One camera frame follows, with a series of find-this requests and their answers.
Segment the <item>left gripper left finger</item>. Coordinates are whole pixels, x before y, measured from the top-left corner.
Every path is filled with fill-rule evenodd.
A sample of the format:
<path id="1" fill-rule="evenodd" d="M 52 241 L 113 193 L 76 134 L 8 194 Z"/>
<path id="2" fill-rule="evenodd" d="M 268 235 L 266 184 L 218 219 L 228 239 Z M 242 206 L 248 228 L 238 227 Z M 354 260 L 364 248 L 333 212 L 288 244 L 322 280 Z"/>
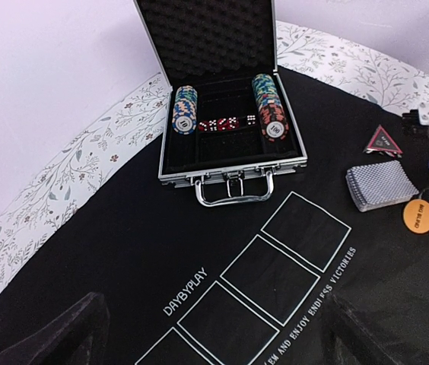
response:
<path id="1" fill-rule="evenodd" d="M 100 293 L 89 293 L 31 336 L 0 351 L 0 364 L 102 364 L 109 310 Z"/>

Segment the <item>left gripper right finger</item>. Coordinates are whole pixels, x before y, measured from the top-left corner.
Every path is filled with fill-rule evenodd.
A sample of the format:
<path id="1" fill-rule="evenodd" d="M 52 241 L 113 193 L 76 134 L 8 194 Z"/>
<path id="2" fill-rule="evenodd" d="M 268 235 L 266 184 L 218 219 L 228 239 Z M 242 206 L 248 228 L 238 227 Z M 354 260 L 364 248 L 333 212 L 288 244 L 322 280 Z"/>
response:
<path id="1" fill-rule="evenodd" d="M 325 364 L 407 364 L 408 351 L 348 301 L 331 294 L 324 306 Z"/>

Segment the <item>aluminium poker chip case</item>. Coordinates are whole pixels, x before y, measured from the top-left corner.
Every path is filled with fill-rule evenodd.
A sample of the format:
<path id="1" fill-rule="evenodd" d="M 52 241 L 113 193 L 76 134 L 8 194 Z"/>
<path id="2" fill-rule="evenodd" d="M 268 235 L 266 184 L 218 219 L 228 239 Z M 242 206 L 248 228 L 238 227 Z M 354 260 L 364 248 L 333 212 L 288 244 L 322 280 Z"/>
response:
<path id="1" fill-rule="evenodd" d="M 274 178 L 307 165 L 307 152 L 277 66 L 275 6 L 271 1 L 138 1 L 136 8 L 167 79 L 167 121 L 158 178 L 193 187 L 205 206 L 268 200 Z M 253 94 L 257 74 L 272 77 L 289 131 L 270 142 Z M 176 91 L 198 93 L 197 126 L 181 135 L 171 125 Z M 255 125 L 229 132 L 199 131 L 199 122 L 255 114 Z"/>

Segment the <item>orange big blind button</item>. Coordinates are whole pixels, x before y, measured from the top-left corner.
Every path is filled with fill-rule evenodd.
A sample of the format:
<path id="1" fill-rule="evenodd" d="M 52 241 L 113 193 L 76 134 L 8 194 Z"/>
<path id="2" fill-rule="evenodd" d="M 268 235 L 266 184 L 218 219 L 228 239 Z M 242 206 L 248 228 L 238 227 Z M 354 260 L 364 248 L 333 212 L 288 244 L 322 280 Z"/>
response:
<path id="1" fill-rule="evenodd" d="M 413 199 L 404 208 L 402 218 L 405 226 L 413 233 L 429 232 L 429 202 Z"/>

